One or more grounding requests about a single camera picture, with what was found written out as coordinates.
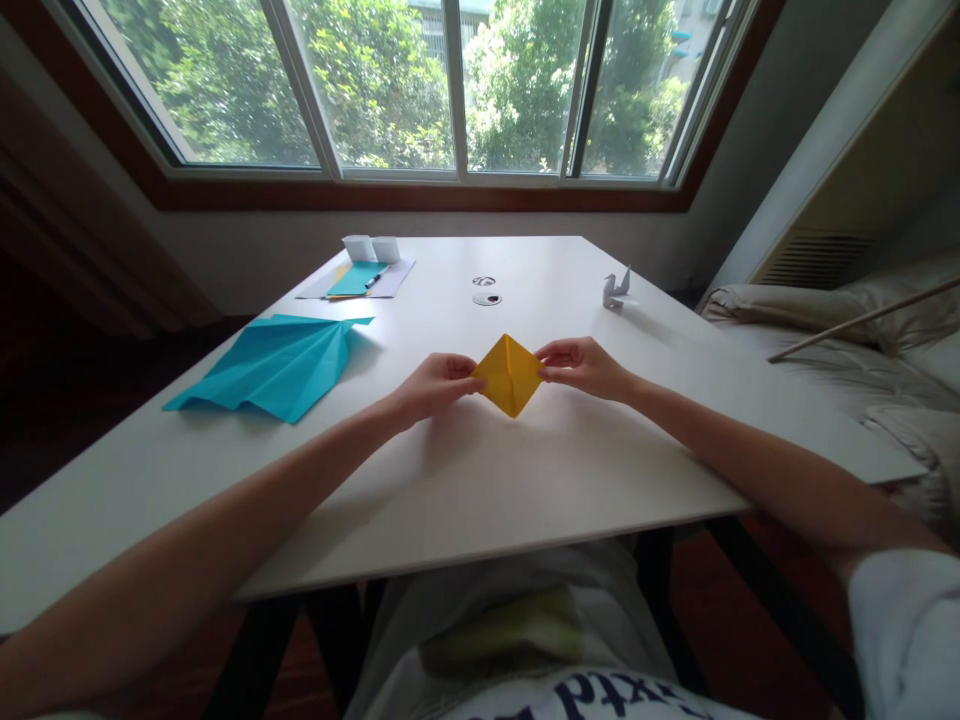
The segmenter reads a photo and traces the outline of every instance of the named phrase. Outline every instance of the white table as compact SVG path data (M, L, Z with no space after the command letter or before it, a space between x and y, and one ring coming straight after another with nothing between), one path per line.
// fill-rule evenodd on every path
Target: white table
M593 335L630 370L827 457L868 483L923 468L817 390L751 355L634 274L641 307L601 307L623 266L579 237L401 238L417 259L394 299L269 308L357 327L340 383L296 426L161 412L224 343L0 518L0 633L14 631L132 544L380 398L431 351L482 358L504 333L535 351ZM481 307L477 276L503 302ZM517 420L482 396L375 453L244 586L244 599L733 513L746 501L652 423L542 385Z

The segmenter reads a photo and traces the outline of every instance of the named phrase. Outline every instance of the blue origami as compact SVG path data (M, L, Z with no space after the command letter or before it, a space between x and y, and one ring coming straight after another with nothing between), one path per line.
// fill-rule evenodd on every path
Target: blue origami
M293 424L340 379L350 355L346 340L350 328L371 320L258 318L203 380L163 409L182 410L206 402L237 410L249 404Z

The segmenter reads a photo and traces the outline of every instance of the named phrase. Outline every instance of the white cup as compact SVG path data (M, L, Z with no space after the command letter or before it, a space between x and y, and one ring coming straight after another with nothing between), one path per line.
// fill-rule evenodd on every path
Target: white cup
M353 262L377 261L369 235L347 235L343 239L343 246L347 249L347 255Z
M390 263L391 265L400 259L400 248L397 247L395 237L373 238L373 252L377 256L377 262Z

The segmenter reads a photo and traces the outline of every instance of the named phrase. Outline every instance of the radiator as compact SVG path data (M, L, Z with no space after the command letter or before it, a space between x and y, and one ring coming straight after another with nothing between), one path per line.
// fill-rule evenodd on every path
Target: radiator
M864 235L793 228L749 282L832 290L873 242Z

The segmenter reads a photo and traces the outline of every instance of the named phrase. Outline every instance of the tree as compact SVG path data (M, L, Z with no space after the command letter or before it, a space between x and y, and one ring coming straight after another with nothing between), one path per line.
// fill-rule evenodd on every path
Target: tree
M163 24L162 0L104 0L104 8L152 85L180 60L176 36Z
M296 0L331 134L346 164L453 167L443 65L406 0Z
M295 2L348 165L450 167L446 75L404 0ZM206 162L317 162L257 0L107 0L164 107Z
M597 83L584 169L614 175L655 175L663 163L686 85L654 85L676 28L670 0L614 4Z
M466 50L471 170L560 164L584 0L496 0Z
M453 167L447 75L407 0L289 0L345 165ZM201 160L317 162L258 0L103 0ZM464 51L473 170L556 172L585 0L495 0ZM617 0L585 168L655 172L685 87L654 87L672 0Z
M556 172L570 107L583 0L496 0L466 50L472 170ZM685 86L653 86L672 48L671 0L617 0L584 167L644 173L669 143Z

